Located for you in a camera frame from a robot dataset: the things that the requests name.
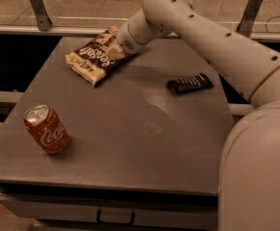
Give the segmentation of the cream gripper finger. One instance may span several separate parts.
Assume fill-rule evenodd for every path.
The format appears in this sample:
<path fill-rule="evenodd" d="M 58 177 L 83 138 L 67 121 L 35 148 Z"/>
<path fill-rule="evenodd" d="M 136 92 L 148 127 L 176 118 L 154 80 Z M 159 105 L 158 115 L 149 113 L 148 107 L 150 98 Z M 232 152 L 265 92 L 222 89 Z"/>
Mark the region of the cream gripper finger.
<path fill-rule="evenodd" d="M 107 56 L 110 60 L 121 60 L 124 58 L 124 51 L 119 45 L 114 45 L 107 52 Z"/>

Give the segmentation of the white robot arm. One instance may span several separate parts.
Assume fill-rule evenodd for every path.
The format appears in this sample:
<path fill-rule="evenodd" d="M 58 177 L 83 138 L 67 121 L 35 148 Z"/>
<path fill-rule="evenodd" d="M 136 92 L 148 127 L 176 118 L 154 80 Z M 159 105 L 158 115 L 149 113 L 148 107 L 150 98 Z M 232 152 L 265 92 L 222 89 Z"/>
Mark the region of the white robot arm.
<path fill-rule="evenodd" d="M 116 40 L 137 53 L 168 33 L 179 35 L 254 108 L 222 151 L 217 231 L 280 231 L 280 53 L 197 14 L 190 0 L 141 0 Z"/>

